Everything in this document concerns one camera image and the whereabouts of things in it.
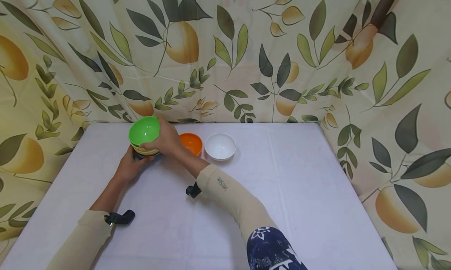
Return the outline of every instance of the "person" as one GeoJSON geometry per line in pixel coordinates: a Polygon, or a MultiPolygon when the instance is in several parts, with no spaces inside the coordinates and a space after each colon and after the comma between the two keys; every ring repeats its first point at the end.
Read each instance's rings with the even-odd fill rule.
{"type": "MultiPolygon", "coordinates": [[[[160,135],[145,149],[158,149],[174,158],[196,178],[202,193],[223,207],[237,222],[246,246],[251,270],[307,270],[287,238],[277,228],[264,205],[234,178],[195,156],[185,148],[175,127],[161,117],[160,135]]],[[[133,148],[119,163],[113,178],[97,201],[78,221],[77,227],[54,255],[47,270],[88,270],[101,246],[110,236],[112,226],[105,217],[113,211],[119,194],[154,157],[134,161],[133,148]]]]}

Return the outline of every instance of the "beige sleeve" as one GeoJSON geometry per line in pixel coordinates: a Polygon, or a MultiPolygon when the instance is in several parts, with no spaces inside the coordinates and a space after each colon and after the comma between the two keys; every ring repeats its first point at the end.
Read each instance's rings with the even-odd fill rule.
{"type": "Polygon", "coordinates": [[[264,205],[234,178],[213,164],[200,172],[197,184],[202,193],[232,215],[238,223],[244,245],[255,229],[263,226],[277,228],[264,205]]]}
{"type": "Polygon", "coordinates": [[[105,211],[85,211],[47,270],[89,270],[100,248],[111,234],[105,211]]]}

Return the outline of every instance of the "black clamp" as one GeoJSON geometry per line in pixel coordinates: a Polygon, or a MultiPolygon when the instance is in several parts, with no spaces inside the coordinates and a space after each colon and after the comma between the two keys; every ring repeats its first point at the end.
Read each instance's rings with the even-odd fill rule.
{"type": "Polygon", "coordinates": [[[118,225],[128,225],[130,224],[133,219],[135,218],[135,213],[133,210],[127,210],[123,215],[120,215],[118,213],[112,212],[109,216],[105,216],[105,222],[108,223],[110,226],[113,224],[118,225]]]}
{"type": "Polygon", "coordinates": [[[188,186],[185,191],[185,193],[193,199],[196,198],[196,196],[198,196],[201,192],[202,190],[197,185],[197,182],[195,182],[193,186],[188,186]]]}

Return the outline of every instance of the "white tablecloth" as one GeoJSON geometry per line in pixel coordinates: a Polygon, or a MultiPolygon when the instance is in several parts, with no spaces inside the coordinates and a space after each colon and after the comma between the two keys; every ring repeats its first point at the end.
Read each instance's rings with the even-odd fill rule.
{"type": "MultiPolygon", "coordinates": [[[[93,124],[1,266],[43,270],[100,195],[127,149],[130,124],[93,124]]],[[[202,140],[225,132],[237,151],[214,162],[267,208],[309,270],[395,270],[321,130],[314,124],[178,124],[202,140]]],[[[228,214],[199,195],[178,163],[162,158],[132,184],[119,207],[135,211],[116,228],[95,270],[249,269],[228,214]]]]}

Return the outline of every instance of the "orange bowl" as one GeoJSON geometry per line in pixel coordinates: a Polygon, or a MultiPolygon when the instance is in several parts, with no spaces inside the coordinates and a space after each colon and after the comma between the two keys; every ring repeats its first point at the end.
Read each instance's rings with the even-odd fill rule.
{"type": "Polygon", "coordinates": [[[199,136],[193,133],[180,134],[182,144],[189,149],[194,155],[200,155],[202,152],[202,140],[199,136]]]}

